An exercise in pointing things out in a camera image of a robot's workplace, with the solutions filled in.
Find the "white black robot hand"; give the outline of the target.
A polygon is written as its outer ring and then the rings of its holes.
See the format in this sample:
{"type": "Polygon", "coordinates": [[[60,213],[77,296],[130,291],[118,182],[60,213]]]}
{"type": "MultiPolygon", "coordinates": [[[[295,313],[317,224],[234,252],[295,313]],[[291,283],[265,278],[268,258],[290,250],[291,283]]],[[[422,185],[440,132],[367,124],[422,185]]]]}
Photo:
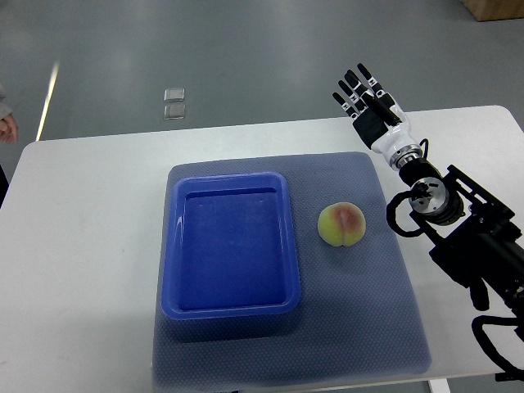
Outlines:
{"type": "Polygon", "coordinates": [[[338,81],[342,92],[332,96],[364,145],[383,155],[393,168],[407,154],[420,155],[422,148],[412,138],[411,124],[398,102],[364,64],[359,63],[357,69],[346,71],[338,81]]]}

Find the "bystander hand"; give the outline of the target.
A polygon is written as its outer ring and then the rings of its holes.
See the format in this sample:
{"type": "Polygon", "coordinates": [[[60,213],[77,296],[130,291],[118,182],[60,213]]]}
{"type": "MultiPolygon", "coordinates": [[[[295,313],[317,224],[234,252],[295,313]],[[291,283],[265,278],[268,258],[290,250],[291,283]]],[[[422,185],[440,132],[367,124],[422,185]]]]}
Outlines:
{"type": "Polygon", "coordinates": [[[18,142],[18,125],[13,115],[1,119],[1,141],[7,144],[18,142]]]}

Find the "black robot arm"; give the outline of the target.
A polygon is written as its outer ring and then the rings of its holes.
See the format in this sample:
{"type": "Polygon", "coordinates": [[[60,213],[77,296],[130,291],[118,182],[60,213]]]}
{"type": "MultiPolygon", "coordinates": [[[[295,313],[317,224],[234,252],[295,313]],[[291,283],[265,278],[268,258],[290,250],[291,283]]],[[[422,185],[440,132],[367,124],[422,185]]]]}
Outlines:
{"type": "Polygon", "coordinates": [[[386,207],[391,229],[401,237],[427,236],[431,259],[470,291],[476,309],[490,308],[493,290],[522,317],[522,231],[514,212],[457,167],[441,175],[419,145],[395,150],[392,159],[409,190],[386,207]]]}

